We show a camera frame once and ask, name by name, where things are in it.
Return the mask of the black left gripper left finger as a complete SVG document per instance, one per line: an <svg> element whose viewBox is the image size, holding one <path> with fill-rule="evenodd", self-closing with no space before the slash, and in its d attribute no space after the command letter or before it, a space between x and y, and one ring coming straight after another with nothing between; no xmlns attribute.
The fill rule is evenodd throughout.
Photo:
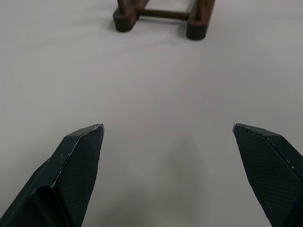
<svg viewBox="0 0 303 227"><path fill-rule="evenodd" d="M80 227L95 186L104 125L66 135L0 219L2 227Z"/></svg>

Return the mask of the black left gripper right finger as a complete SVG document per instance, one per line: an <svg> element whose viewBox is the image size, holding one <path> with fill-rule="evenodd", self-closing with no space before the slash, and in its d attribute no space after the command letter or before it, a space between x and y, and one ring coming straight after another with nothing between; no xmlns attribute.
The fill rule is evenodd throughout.
<svg viewBox="0 0 303 227"><path fill-rule="evenodd" d="M273 227L303 225L303 157L281 135L236 123L248 182Z"/></svg>

